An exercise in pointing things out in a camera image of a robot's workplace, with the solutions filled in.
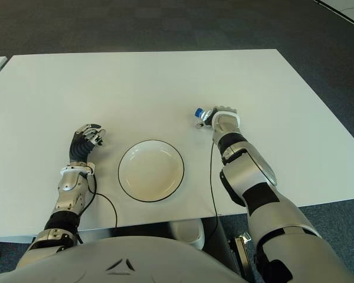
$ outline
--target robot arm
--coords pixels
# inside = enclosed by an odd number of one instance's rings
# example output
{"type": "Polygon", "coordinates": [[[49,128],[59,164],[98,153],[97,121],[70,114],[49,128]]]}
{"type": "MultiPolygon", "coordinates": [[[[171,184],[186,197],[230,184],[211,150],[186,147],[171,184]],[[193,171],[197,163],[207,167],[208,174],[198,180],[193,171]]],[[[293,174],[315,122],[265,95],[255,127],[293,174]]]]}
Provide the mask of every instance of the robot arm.
{"type": "Polygon", "coordinates": [[[102,144],[104,135],[105,130],[96,124],[86,124],[74,133],[70,163],[60,171],[62,179],[54,209],[17,268],[76,245],[77,228],[89,188],[87,177],[94,174],[94,164],[87,163],[87,158],[95,145],[102,144]]]}
{"type": "Polygon", "coordinates": [[[247,207],[256,266],[269,282],[354,282],[354,276],[303,213],[276,189],[277,179],[240,132],[230,108],[198,109],[197,125],[212,126],[224,167],[221,181],[231,199],[247,207]]]}

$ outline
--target plate rim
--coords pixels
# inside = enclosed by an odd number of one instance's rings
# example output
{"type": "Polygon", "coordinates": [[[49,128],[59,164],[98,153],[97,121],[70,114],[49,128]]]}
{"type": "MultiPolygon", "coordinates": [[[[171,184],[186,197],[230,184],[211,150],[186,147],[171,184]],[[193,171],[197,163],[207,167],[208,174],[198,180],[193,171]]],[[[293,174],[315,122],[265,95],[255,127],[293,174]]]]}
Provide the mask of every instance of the plate rim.
{"type": "Polygon", "coordinates": [[[117,175],[118,175],[118,182],[119,182],[120,187],[122,188],[122,190],[123,190],[130,198],[132,198],[132,199],[134,199],[134,200],[137,200],[138,202],[159,202],[159,201],[161,201],[161,200],[164,200],[164,199],[170,197],[170,196],[171,196],[174,192],[176,192],[176,190],[180,187],[180,185],[181,185],[181,183],[182,183],[182,181],[183,181],[183,177],[185,176],[185,164],[184,164],[184,162],[183,162],[182,155],[180,154],[180,152],[178,151],[178,149],[175,148],[174,146],[172,146],[170,143],[168,143],[168,142],[166,142],[166,141],[164,141],[164,140],[156,140],[156,139],[142,140],[142,141],[140,141],[140,142],[138,142],[138,143],[133,144],[132,146],[130,146],[130,147],[125,151],[125,153],[123,154],[122,158],[120,159],[120,162],[119,162],[119,165],[118,165],[118,172],[117,172],[117,175]],[[181,158],[181,161],[182,161],[182,177],[181,177],[181,180],[179,181],[178,186],[173,190],[173,192],[171,192],[170,194],[168,194],[168,195],[165,196],[164,198],[158,199],[158,200],[141,200],[141,199],[137,199],[137,198],[133,197],[132,195],[130,195],[129,193],[127,193],[126,190],[123,188],[122,183],[120,182],[120,178],[119,178],[120,165],[121,165],[122,160],[123,160],[124,156],[126,155],[126,153],[127,153],[130,149],[132,149],[134,146],[136,146],[137,144],[139,144],[139,143],[144,143],[144,142],[148,142],[148,141],[149,141],[149,142],[151,142],[151,141],[157,141],[157,142],[162,142],[162,143],[166,143],[166,144],[170,145],[171,147],[173,147],[173,148],[176,150],[176,152],[178,153],[178,155],[179,155],[179,157],[181,158]]]}

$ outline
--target blue bottle cap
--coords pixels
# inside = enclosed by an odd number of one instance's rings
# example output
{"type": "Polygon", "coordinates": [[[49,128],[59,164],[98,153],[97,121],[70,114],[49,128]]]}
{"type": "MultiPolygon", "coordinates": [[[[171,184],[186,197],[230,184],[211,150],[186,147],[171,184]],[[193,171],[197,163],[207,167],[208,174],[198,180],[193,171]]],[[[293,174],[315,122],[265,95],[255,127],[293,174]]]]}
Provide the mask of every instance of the blue bottle cap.
{"type": "Polygon", "coordinates": [[[195,115],[195,117],[200,118],[200,116],[201,116],[202,112],[204,112],[204,110],[203,110],[203,109],[201,109],[201,108],[198,108],[198,109],[196,110],[195,114],[194,114],[194,115],[195,115]]]}

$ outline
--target black cable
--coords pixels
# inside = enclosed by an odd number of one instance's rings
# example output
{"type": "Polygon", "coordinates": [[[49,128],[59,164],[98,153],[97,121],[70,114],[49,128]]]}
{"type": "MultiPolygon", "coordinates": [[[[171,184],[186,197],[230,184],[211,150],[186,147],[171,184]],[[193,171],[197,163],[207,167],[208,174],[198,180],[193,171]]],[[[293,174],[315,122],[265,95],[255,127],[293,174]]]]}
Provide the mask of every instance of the black cable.
{"type": "Polygon", "coordinates": [[[87,208],[92,204],[94,198],[96,197],[96,194],[97,194],[97,182],[96,182],[96,177],[95,175],[93,175],[94,177],[94,192],[92,192],[89,188],[89,182],[88,182],[88,190],[89,192],[91,192],[93,194],[92,198],[90,199],[89,203],[86,205],[86,207],[78,214],[79,216],[82,216],[83,213],[85,212],[85,210],[87,210],[87,208]]]}
{"type": "Polygon", "coordinates": [[[340,10],[339,12],[342,12],[342,11],[345,11],[345,10],[350,10],[350,9],[354,9],[354,7],[346,8],[346,9],[340,10]]]}
{"type": "Polygon", "coordinates": [[[210,156],[210,189],[211,189],[212,202],[214,204],[214,209],[215,209],[216,224],[215,224],[214,230],[212,230],[210,236],[205,241],[205,245],[210,241],[211,237],[213,236],[213,234],[215,233],[215,231],[217,230],[217,227],[218,227],[218,212],[217,212],[217,206],[215,205],[214,193],[212,191],[212,180],[211,180],[212,179],[212,151],[213,151],[213,149],[214,149],[214,143],[212,143],[212,146],[211,146],[211,156],[210,156]]]}
{"type": "MultiPolygon", "coordinates": [[[[97,179],[96,179],[96,175],[93,174],[93,180],[94,180],[94,192],[91,191],[89,185],[88,185],[88,190],[89,192],[91,192],[93,194],[92,199],[89,201],[89,203],[87,204],[87,206],[78,214],[79,216],[81,216],[85,210],[87,210],[87,208],[91,205],[91,203],[93,202],[94,198],[97,196],[102,196],[103,198],[105,198],[108,202],[110,202],[110,204],[112,205],[112,208],[114,209],[114,213],[116,215],[116,226],[114,227],[114,232],[113,232],[113,236],[115,236],[116,231],[117,231],[117,226],[118,226],[118,214],[117,214],[117,210],[113,204],[113,202],[105,195],[103,195],[102,193],[97,193],[97,179]]],[[[77,234],[76,238],[78,240],[78,242],[80,244],[83,244],[83,240],[81,240],[80,235],[77,234]]]]}
{"type": "MultiPolygon", "coordinates": [[[[97,188],[97,179],[96,179],[96,175],[93,175],[93,179],[94,179],[94,186],[97,188]]],[[[118,213],[116,210],[116,207],[114,206],[113,202],[105,195],[103,195],[102,193],[97,193],[97,191],[92,192],[90,190],[90,188],[88,187],[89,192],[97,195],[97,196],[102,196],[103,198],[105,198],[112,206],[113,210],[114,210],[114,214],[116,215],[116,226],[114,227],[114,232],[113,232],[113,237],[115,236],[116,232],[117,232],[117,227],[118,227],[118,213]]]]}

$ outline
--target floor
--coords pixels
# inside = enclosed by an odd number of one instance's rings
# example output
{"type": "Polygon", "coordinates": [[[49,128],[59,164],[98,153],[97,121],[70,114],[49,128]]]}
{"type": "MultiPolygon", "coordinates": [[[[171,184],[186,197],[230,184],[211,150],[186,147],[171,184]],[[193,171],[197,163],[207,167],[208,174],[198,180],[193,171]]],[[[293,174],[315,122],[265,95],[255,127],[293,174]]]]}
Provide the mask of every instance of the floor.
{"type": "MultiPolygon", "coordinates": [[[[311,0],[0,0],[0,56],[261,48],[278,49],[354,137],[354,26],[311,0]]],[[[354,273],[354,200],[302,211],[354,273]]],[[[222,222],[229,238],[247,229],[244,215],[222,222]]],[[[25,248],[0,245],[0,270],[25,248]]]]}

